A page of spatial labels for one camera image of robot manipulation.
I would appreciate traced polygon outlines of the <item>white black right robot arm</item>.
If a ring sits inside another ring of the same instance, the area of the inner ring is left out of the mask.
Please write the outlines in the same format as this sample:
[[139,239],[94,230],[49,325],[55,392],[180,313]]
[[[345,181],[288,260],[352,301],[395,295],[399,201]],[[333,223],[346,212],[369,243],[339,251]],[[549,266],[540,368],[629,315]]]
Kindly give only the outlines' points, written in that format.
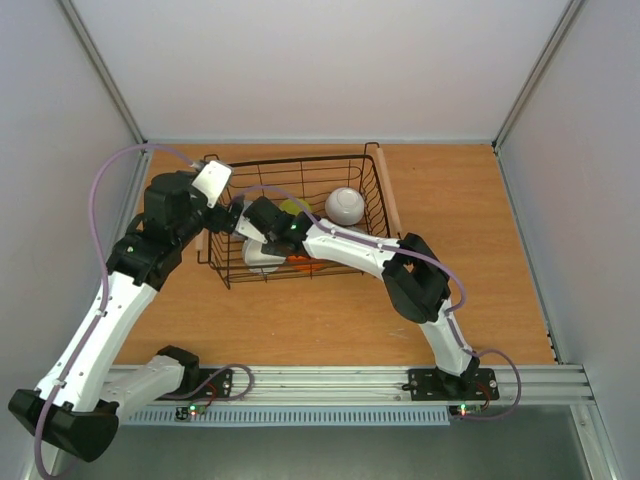
[[459,280],[420,236],[371,236],[306,209],[292,215],[264,196],[244,208],[235,231],[262,243],[270,254],[301,254],[381,280],[394,310],[423,332],[435,358],[436,385],[443,394],[460,397],[475,387],[480,361],[454,316],[466,295],[458,303],[451,300],[449,282]]

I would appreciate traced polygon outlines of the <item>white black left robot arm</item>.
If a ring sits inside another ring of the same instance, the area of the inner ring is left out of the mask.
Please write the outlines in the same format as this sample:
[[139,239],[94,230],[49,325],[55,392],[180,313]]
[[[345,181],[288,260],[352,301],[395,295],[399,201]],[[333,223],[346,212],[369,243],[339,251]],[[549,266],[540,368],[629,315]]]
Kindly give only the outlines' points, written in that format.
[[101,285],[71,342],[32,390],[18,389],[8,409],[33,435],[75,458],[92,462],[112,443],[120,423],[147,404],[195,397],[208,379],[196,355],[167,346],[147,364],[104,384],[116,354],[182,252],[202,231],[231,231],[240,210],[219,205],[232,177],[213,161],[197,173],[156,176],[144,210],[104,260]]

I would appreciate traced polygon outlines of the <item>plain white bowl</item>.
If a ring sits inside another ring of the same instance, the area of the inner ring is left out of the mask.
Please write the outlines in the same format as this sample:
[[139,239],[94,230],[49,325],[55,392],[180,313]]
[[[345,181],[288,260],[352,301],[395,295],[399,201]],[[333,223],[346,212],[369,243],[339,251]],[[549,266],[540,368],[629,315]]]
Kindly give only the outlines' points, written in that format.
[[325,212],[339,225],[352,226],[364,217],[365,202],[362,195],[350,188],[340,187],[331,192],[325,201]]

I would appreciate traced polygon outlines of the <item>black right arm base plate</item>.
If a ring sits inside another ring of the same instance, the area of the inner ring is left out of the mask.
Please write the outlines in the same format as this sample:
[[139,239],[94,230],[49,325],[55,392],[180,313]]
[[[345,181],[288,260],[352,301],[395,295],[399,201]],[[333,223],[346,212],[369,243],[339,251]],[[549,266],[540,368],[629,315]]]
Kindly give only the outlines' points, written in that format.
[[495,401],[500,398],[495,372],[479,368],[462,379],[437,368],[412,368],[402,386],[413,401]]

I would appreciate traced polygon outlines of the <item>lime green bowl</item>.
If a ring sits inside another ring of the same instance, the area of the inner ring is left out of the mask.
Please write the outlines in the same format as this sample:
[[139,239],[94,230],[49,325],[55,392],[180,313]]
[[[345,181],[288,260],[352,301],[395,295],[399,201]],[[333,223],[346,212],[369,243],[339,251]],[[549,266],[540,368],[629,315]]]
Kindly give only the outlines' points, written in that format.
[[311,206],[304,199],[294,197],[293,199],[287,198],[279,204],[279,209],[292,217],[297,217],[299,214],[305,215],[306,212],[311,212]]

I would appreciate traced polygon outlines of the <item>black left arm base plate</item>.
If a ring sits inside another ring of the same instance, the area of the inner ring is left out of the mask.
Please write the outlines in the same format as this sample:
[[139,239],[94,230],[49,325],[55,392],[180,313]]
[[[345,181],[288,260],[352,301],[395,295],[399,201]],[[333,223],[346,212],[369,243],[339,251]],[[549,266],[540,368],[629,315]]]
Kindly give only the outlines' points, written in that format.
[[214,376],[215,368],[200,368],[197,373],[186,370],[178,387],[157,398],[157,401],[201,401],[211,396],[229,399],[233,386],[234,372],[227,368]]

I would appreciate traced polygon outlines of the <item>white bottom stack bowl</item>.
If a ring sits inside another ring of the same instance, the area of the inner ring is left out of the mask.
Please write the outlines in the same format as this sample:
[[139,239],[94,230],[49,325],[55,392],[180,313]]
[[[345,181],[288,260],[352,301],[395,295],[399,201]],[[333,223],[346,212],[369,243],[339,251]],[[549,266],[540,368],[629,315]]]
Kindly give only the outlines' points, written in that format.
[[268,275],[278,270],[286,261],[285,257],[262,252],[263,244],[252,239],[244,241],[242,259],[249,271],[258,275]]

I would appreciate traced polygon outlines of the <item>orange rimmed stack bowl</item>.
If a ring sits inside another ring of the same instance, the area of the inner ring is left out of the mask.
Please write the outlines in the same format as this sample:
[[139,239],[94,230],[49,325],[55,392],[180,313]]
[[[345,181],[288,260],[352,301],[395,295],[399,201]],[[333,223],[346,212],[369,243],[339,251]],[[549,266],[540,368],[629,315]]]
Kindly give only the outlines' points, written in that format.
[[286,262],[294,270],[305,274],[311,274],[326,267],[324,262],[305,256],[291,255],[287,257]]

